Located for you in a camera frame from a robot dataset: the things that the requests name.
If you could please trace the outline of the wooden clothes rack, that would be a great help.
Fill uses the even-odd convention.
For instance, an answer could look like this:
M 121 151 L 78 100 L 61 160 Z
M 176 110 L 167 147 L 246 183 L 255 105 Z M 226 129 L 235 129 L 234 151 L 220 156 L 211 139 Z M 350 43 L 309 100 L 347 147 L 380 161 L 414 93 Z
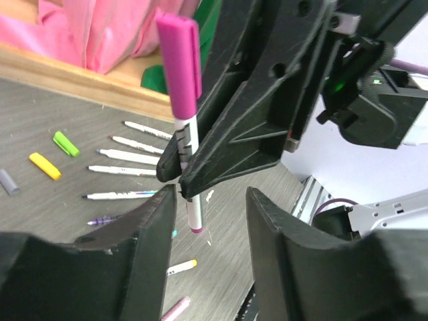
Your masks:
M 169 97 L 140 86 L 145 69 L 160 63 L 154 52 L 127 58 L 104 75 L 1 44 L 2 78 L 172 122 Z

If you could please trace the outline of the grey marker pen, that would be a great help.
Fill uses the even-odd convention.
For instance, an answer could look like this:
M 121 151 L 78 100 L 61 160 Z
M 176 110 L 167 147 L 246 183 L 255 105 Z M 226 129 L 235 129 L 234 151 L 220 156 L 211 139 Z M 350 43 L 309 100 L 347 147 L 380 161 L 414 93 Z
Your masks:
M 125 152 L 122 150 L 114 149 L 97 149 L 98 154 L 113 158 L 116 160 L 129 161 L 134 163 L 146 164 L 146 165 L 157 165 L 160 158 L 156 156 L 148 156 L 143 154 L 136 154 L 133 152 Z

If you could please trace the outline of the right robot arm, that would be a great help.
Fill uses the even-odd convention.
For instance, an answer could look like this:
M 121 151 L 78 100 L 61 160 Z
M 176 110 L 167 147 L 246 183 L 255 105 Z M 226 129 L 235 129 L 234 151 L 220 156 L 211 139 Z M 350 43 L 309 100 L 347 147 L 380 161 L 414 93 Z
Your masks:
M 393 58 L 426 13 L 426 1 L 222 1 L 202 64 L 197 23 L 159 11 L 175 134 L 156 171 L 179 180 L 191 230 L 197 195 L 294 152 L 319 98 L 317 121 L 348 142 L 401 146 L 427 93 Z

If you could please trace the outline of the pink t-shirt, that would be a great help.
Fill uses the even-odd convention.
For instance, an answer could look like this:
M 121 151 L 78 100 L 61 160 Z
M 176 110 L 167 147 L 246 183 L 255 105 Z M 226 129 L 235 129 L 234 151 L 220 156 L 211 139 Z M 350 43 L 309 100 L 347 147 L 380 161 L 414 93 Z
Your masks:
M 1 42 L 39 55 L 109 72 L 159 45 L 157 11 L 192 17 L 198 1 L 39 1 L 37 23 L 1 16 Z

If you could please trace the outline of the light pink marker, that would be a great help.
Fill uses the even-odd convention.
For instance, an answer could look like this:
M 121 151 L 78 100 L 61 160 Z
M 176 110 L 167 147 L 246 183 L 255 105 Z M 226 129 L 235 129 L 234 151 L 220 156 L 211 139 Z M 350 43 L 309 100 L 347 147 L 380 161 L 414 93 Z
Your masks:
M 175 321 L 190 306 L 190 303 L 191 299 L 189 297 L 181 298 L 160 320 Z

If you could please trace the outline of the purple cap white marker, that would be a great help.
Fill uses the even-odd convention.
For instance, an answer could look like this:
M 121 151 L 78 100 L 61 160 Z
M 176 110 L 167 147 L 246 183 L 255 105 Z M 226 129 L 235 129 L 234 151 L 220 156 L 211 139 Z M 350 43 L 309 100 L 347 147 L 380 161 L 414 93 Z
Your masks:
M 175 118 L 180 168 L 184 171 L 199 147 L 197 99 L 202 93 L 199 27 L 191 18 L 160 9 L 156 11 L 155 22 Z

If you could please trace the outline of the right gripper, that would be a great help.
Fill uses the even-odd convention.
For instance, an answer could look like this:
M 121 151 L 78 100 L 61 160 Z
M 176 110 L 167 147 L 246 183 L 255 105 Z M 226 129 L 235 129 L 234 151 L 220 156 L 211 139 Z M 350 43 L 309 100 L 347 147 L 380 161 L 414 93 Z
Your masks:
M 396 60 L 396 46 L 426 14 L 426 1 L 339 1 L 313 76 L 323 81 L 319 124 L 359 146 L 409 143 L 427 102 L 412 75 L 427 70 Z

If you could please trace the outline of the grey pen cap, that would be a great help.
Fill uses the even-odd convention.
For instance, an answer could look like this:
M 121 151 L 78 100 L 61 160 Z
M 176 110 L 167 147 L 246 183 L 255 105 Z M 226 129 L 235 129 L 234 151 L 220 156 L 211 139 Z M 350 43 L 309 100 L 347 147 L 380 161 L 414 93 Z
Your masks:
M 5 169 L 0 170 L 0 181 L 9 195 L 16 195 L 20 192 L 19 186 Z

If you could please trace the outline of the yellow marker pen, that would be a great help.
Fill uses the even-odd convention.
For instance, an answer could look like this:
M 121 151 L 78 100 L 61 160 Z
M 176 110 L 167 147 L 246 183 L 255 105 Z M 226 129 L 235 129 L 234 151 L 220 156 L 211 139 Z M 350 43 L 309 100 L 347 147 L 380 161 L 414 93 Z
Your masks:
M 197 266 L 197 260 L 191 259 L 189 261 L 173 265 L 167 269 L 166 275 L 171 276 L 187 270 L 191 270 Z

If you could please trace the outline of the purple marker pen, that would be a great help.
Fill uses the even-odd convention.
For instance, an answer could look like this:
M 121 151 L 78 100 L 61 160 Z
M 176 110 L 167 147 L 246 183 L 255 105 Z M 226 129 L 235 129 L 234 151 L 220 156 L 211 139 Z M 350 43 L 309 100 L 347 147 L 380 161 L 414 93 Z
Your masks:
M 114 215 L 114 216 L 104 216 L 104 217 L 99 217 L 99 218 L 95 218 L 91 221 L 88 221 L 86 224 L 89 226 L 99 226 L 99 225 L 105 225 L 105 224 L 109 224 L 119 218 L 123 217 L 123 215 Z

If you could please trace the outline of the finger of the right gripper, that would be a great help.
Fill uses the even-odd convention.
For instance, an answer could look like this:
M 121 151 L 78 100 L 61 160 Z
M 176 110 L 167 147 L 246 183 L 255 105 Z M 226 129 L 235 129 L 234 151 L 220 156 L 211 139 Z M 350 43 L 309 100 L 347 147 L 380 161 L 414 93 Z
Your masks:
M 223 182 L 214 170 L 232 173 L 225 163 L 235 151 L 233 168 L 246 159 L 254 172 L 277 165 L 330 15 L 329 1 L 254 1 L 254 71 L 181 175 L 184 198 Z
M 232 97 L 239 92 L 239 88 L 248 81 L 254 71 L 254 60 L 249 53 L 252 36 L 254 1 L 221 1 L 219 20 L 202 73 L 203 93 L 197 100 L 200 144 L 204 143 Z M 177 141 L 175 133 L 156 166 L 156 177 L 162 183 L 181 175 Z M 250 165 L 251 163 L 247 162 L 249 159 L 233 168 L 232 161 L 237 161 L 237 156 L 235 151 L 225 163 L 228 169 L 233 169 L 233 174 L 225 174 L 225 170 L 217 169 L 214 170 L 214 180 L 222 175 L 226 178 L 220 181 L 254 172 L 251 167 L 247 169 L 241 166 Z

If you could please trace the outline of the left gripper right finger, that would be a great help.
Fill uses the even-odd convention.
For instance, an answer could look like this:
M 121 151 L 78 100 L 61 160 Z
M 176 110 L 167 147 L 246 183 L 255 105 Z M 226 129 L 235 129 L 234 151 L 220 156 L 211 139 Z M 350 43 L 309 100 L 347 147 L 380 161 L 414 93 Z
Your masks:
M 259 320 L 426 320 L 427 232 L 345 241 L 245 196 Z

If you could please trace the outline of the green pen cap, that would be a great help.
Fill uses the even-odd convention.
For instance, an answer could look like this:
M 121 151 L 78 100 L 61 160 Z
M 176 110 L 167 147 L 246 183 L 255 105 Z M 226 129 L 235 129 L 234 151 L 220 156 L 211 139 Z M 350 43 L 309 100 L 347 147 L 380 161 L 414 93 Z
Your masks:
M 77 157 L 80 150 L 61 132 L 57 131 L 53 136 L 53 141 L 68 155 Z

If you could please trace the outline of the magenta marker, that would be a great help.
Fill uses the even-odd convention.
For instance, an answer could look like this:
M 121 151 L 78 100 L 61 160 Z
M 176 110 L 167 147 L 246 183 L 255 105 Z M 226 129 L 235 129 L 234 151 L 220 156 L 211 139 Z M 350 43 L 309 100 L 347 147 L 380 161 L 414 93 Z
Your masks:
M 113 175 L 128 175 L 128 176 L 148 176 L 155 177 L 156 171 L 149 169 L 135 169 L 135 168 L 126 168 L 126 167 L 110 167 L 110 166 L 100 166 L 100 165 L 91 165 L 87 166 L 89 171 L 96 173 L 107 173 Z

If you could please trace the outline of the green tank top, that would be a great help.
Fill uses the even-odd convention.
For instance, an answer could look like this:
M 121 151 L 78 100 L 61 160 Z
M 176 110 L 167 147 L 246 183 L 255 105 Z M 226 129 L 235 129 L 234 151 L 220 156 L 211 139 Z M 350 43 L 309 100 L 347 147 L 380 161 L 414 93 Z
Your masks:
M 157 9 L 153 22 L 164 62 L 144 71 L 143 88 L 167 94 L 183 82 L 196 97 L 201 95 L 201 70 L 213 43 L 221 2 L 191 1 L 191 7 L 194 13 Z

